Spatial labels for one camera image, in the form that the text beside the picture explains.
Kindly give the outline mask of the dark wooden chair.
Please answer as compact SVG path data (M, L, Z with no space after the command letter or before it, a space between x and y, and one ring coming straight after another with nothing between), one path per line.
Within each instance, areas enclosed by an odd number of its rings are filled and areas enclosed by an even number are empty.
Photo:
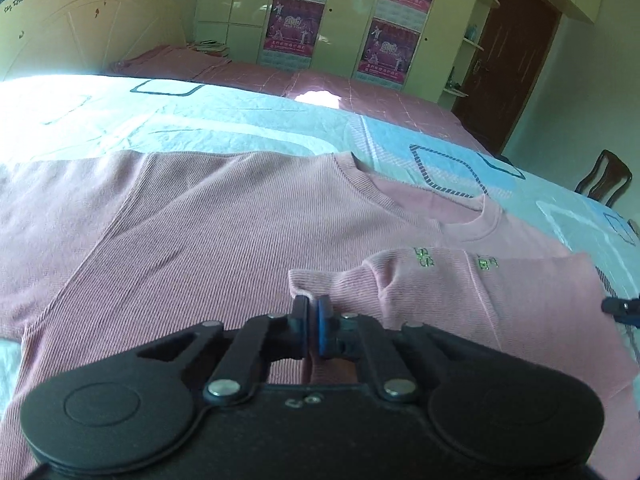
M603 150L575 192L612 208L632 182L629 167L613 152Z

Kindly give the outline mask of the cream rounded headboard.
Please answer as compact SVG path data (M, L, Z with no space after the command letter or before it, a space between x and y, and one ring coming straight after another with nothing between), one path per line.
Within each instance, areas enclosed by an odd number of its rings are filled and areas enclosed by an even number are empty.
M99 74L158 46L183 46L174 0L6 0L1 78Z

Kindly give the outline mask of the cream corner shelf unit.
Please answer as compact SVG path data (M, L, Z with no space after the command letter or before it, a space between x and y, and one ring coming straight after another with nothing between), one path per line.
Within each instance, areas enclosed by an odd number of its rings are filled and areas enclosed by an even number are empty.
M452 110L457 100L464 99L469 94L463 89L465 78L468 76L474 56L484 50L480 45L480 36L482 36L488 15L499 6L498 0L475 0L457 56L454 59L454 65L445 89L438 100L438 104L446 110Z

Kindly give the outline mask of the lower left pink poster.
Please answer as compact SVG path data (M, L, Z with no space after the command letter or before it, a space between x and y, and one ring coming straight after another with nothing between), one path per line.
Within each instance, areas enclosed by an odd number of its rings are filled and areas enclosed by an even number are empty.
M323 11L323 3L272 0L259 64L287 72L309 68Z

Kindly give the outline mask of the light blue patterned bedsheet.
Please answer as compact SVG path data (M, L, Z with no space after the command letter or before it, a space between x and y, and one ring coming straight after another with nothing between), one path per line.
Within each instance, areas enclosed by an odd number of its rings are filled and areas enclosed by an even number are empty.
M331 92L295 99L171 79L41 75L1 86L1 163L95 158L123 150L349 152L391 179L450 198L483 195L586 252L612 296L639 293L639 239L612 209L466 148L434 127L415 132L343 110Z

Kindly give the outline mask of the pink knit sweater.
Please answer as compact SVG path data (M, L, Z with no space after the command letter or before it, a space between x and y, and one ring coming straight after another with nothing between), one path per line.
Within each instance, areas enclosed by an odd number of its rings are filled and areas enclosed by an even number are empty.
M20 408L40 382L297 294L388 328L434 325L573 375L600 396L590 464L639 474L638 376L588 256L488 197L387 180L351 154L118 152L1 169L1 333L22 347L1 474L35 466Z

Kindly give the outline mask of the pink plaid quilt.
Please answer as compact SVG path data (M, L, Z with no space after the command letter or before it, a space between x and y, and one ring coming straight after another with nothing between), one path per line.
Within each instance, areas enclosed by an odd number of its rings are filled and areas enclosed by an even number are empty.
M376 84L316 70L290 73L218 58L188 47L159 46L136 58L115 62L108 66L106 72L125 77L204 82L271 94L382 120L473 151L488 153L463 128L460 119L446 108Z

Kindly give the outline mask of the cream glossy wardrobe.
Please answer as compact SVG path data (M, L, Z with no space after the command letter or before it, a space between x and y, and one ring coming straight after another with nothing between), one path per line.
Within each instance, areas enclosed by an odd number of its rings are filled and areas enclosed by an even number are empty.
M354 78L378 0L326 0L310 69ZM438 102L475 0L433 0L400 91ZM272 0L198 0L194 36L229 47L232 60L259 64Z

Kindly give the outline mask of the dark brown wooden door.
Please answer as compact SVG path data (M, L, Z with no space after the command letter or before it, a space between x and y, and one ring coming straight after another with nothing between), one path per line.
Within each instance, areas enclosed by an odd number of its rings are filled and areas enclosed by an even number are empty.
M498 0L452 111L486 148L499 154L526 107L561 18L546 0Z

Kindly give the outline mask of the lower right pink poster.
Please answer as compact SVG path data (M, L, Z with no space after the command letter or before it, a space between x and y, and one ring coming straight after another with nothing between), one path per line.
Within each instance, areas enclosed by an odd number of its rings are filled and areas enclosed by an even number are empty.
M404 88L420 34L374 18L354 78L393 90Z

